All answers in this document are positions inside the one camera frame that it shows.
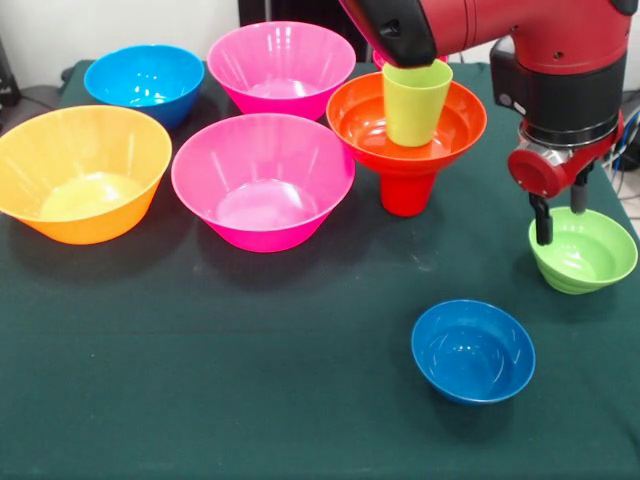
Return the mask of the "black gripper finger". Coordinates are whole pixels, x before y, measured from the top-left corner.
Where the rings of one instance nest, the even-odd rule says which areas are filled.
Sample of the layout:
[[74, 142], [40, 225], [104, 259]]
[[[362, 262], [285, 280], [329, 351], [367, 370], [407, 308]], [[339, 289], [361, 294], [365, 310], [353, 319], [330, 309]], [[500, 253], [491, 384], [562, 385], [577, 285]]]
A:
[[535, 214], [534, 226], [537, 244], [551, 244], [553, 241], [553, 218], [547, 200], [542, 196], [530, 193], [529, 204]]
[[590, 168], [585, 167], [576, 177], [571, 186], [571, 211], [583, 214], [587, 207], [587, 183]]

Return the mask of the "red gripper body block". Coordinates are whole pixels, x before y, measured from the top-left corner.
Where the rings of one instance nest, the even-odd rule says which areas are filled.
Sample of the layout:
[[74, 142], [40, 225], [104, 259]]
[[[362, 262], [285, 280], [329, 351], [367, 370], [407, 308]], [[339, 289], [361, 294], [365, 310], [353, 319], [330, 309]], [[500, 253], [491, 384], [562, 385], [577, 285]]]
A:
[[525, 191], [550, 199], [575, 183], [578, 175], [603, 157], [621, 138], [623, 115], [618, 113], [615, 127], [594, 142], [557, 146], [546, 145], [531, 137], [525, 122], [519, 127], [519, 145], [508, 157], [508, 169]]

